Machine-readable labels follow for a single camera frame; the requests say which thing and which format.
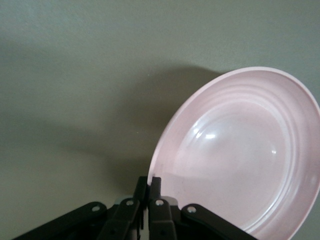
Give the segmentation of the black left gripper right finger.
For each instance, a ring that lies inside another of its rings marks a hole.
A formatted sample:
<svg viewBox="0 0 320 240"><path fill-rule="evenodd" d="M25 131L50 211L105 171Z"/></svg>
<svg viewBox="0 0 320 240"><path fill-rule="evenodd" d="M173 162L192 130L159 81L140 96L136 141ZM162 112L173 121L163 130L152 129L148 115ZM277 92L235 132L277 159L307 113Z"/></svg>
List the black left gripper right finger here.
<svg viewBox="0 0 320 240"><path fill-rule="evenodd" d="M162 180L149 186L149 240L253 240L253 236L205 207L191 203L179 208L161 196Z"/></svg>

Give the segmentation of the pink plate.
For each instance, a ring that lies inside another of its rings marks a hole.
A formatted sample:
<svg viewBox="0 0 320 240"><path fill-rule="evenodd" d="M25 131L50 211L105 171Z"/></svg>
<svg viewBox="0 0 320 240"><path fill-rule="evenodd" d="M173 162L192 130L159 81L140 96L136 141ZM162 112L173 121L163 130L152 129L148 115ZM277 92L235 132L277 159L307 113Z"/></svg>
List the pink plate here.
<svg viewBox="0 0 320 240"><path fill-rule="evenodd" d="M320 191L320 108L269 67L223 74L162 133L148 179L180 208L199 204L258 240L291 240Z"/></svg>

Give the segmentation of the large table mat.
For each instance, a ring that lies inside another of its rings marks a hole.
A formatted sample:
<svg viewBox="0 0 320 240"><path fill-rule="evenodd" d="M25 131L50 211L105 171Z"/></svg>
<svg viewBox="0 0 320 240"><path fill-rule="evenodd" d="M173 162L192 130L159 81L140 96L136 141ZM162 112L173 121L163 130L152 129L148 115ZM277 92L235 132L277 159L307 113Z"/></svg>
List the large table mat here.
<svg viewBox="0 0 320 240"><path fill-rule="evenodd" d="M0 0L0 240L130 195L181 104L253 66L320 101L320 0Z"/></svg>

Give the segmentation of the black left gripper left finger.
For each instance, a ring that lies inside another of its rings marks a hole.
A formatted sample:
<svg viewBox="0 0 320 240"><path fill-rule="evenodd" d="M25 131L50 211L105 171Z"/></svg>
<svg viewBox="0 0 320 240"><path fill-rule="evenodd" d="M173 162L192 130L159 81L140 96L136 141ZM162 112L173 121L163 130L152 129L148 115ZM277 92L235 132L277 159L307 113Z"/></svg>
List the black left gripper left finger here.
<svg viewBox="0 0 320 240"><path fill-rule="evenodd" d="M108 208L93 201L12 240L138 240L143 228L148 178L138 178L134 193Z"/></svg>

